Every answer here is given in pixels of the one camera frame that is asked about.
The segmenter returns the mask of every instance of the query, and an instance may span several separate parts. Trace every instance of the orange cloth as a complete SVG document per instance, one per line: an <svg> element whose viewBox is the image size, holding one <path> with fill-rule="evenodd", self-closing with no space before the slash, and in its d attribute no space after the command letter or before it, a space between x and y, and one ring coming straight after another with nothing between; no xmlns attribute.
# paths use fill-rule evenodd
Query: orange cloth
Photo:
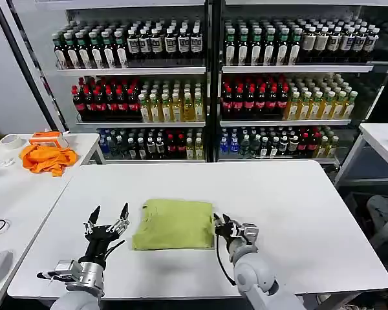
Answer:
<svg viewBox="0 0 388 310"><path fill-rule="evenodd" d="M71 149L59 149L42 145L29 145L19 155L23 166L33 173L52 171L52 176L61 176L66 166L73 165L78 155Z"/></svg>

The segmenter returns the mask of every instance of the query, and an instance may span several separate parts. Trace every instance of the white tabletop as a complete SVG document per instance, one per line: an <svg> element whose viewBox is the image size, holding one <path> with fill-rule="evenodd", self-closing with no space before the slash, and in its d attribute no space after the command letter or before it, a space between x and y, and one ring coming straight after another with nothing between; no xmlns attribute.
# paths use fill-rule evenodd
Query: white tabletop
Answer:
<svg viewBox="0 0 388 310"><path fill-rule="evenodd" d="M383 289L388 274L339 194L315 161L82 166L14 277L8 294L54 299L63 283L36 278L87 248L83 222L101 205L100 225L129 202L127 240L107 260L105 299L238 296L214 250L132 251L143 203L150 198L212 202L220 214L259 229L259 253L295 294ZM225 268L232 275L225 242Z"/></svg>
<svg viewBox="0 0 388 310"><path fill-rule="evenodd" d="M0 282L0 303L13 275L16 273L41 224L53 208L56 200L72 178L74 171L89 160L98 146L98 134L66 134L69 147L78 154L78 160L67 167L62 177L52 177L50 172L33 174L23 168L19 153L28 145L31 134L18 134L25 144L7 150L0 144L0 163L14 158L9 167L0 167L0 219L10 222L9 228L0 234L0 251L13 252L12 270Z"/></svg>
<svg viewBox="0 0 388 310"><path fill-rule="evenodd" d="M363 123L363 138L388 163L388 124Z"/></svg>

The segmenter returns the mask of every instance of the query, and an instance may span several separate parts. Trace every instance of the display shelf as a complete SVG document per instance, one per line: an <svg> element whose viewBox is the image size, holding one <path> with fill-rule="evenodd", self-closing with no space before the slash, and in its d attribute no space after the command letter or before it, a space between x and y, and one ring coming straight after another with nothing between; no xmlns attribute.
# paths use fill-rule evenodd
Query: display shelf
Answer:
<svg viewBox="0 0 388 310"><path fill-rule="evenodd" d="M202 128L206 125L205 121L187 121L183 123L76 123L76 126L81 129L97 129L97 128Z"/></svg>
<svg viewBox="0 0 388 310"><path fill-rule="evenodd" d="M270 121L220 121L221 127L241 127L241 126L341 126L348 125L351 122L350 119L303 119L301 121L282 121L282 120L270 120Z"/></svg>
<svg viewBox="0 0 388 310"><path fill-rule="evenodd" d="M222 73L366 73L373 65L223 66Z"/></svg>
<svg viewBox="0 0 388 310"><path fill-rule="evenodd" d="M206 67L169 68L107 68L107 69L68 69L58 70L63 76L153 76L159 74L202 74Z"/></svg>
<svg viewBox="0 0 388 310"><path fill-rule="evenodd" d="M227 5L364 5L388 6L388 0L226 0Z"/></svg>
<svg viewBox="0 0 388 310"><path fill-rule="evenodd" d="M38 10L79 10L83 8L132 8L144 6L202 6L204 0L55 0L36 1Z"/></svg>

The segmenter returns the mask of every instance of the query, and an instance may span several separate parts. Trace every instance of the folded green shirt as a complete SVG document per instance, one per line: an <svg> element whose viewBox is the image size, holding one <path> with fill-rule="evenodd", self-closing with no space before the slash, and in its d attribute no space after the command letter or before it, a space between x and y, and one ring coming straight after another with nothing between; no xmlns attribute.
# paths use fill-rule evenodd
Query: folded green shirt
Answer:
<svg viewBox="0 0 388 310"><path fill-rule="evenodd" d="M213 205L207 202L150 199L132 238L134 250L213 247Z"/></svg>

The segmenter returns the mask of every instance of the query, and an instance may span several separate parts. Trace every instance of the bottle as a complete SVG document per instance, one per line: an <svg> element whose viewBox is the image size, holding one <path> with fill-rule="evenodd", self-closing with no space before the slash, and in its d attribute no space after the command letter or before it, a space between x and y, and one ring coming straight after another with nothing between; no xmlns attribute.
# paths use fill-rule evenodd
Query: bottle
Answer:
<svg viewBox="0 0 388 310"><path fill-rule="evenodd" d="M171 111L173 113L172 119L177 123L181 122L181 100L179 95L176 93L173 93L173 104Z"/></svg>
<svg viewBox="0 0 388 310"><path fill-rule="evenodd" d="M299 139L299 145L297 146L297 152L300 156L304 156L306 153L308 133L304 132Z"/></svg>
<svg viewBox="0 0 388 310"><path fill-rule="evenodd" d="M322 101L322 92L316 92L313 100L309 104L309 110L306 115L306 119L316 119L318 116L319 108Z"/></svg>
<svg viewBox="0 0 388 310"><path fill-rule="evenodd" d="M300 59L303 61L310 56L315 46L315 41L316 41L315 30L316 30L315 27L310 27L309 31L303 36L303 42L300 48Z"/></svg>
<svg viewBox="0 0 388 310"><path fill-rule="evenodd" d="M329 139L326 136L323 136L321 138L321 143L316 147L316 150L313 154L314 158L324 158L325 157L326 149L328 147L328 140Z"/></svg>
<svg viewBox="0 0 388 310"><path fill-rule="evenodd" d="M323 27L321 32L317 34L314 46L315 56L321 56L324 54L329 39L328 30L328 27Z"/></svg>
<svg viewBox="0 0 388 310"><path fill-rule="evenodd" d="M352 110L354 109L355 106L355 99L356 96L358 95L358 92L352 91L349 93L349 99L345 102L345 105L342 108L342 112L340 115L341 119L349 119L350 114Z"/></svg>
<svg viewBox="0 0 388 310"><path fill-rule="evenodd" d="M273 158L277 154L279 148L279 137L273 137L272 145L270 146L270 158Z"/></svg>
<svg viewBox="0 0 388 310"><path fill-rule="evenodd" d="M312 97L311 92L305 92L303 94L303 99L299 102L296 111L295 119L306 119L306 115L308 114L310 98Z"/></svg>
<svg viewBox="0 0 388 310"><path fill-rule="evenodd" d="M195 139L195 158L198 160L204 159L204 152L202 148L202 139L200 137L197 137Z"/></svg>
<svg viewBox="0 0 388 310"><path fill-rule="evenodd" d="M293 38L292 38L289 60L288 60L289 66L296 64L297 55L299 55L301 39L302 39L302 28L295 28L293 33Z"/></svg>
<svg viewBox="0 0 388 310"><path fill-rule="evenodd" d="M187 159L193 160L194 159L194 146L193 146L193 139L191 139L191 138L187 138L186 152L187 152Z"/></svg>
<svg viewBox="0 0 388 310"><path fill-rule="evenodd" d="M287 39L289 37L289 28L283 28L280 35L280 41L277 45L276 66L285 64L286 54L288 52L289 44Z"/></svg>
<svg viewBox="0 0 388 310"><path fill-rule="evenodd" d="M298 136L291 137L289 140L289 144L288 144L286 153L288 155L293 155L295 153L298 145L299 145L299 137Z"/></svg>
<svg viewBox="0 0 388 310"><path fill-rule="evenodd" d="M266 41L264 42L263 66L270 65L272 61L275 31L276 30L274 28L269 28L267 30Z"/></svg>
<svg viewBox="0 0 388 310"><path fill-rule="evenodd" d="M251 45L252 58L250 64L252 66L257 66L260 60L260 50L261 50L261 28L254 28L253 43Z"/></svg>

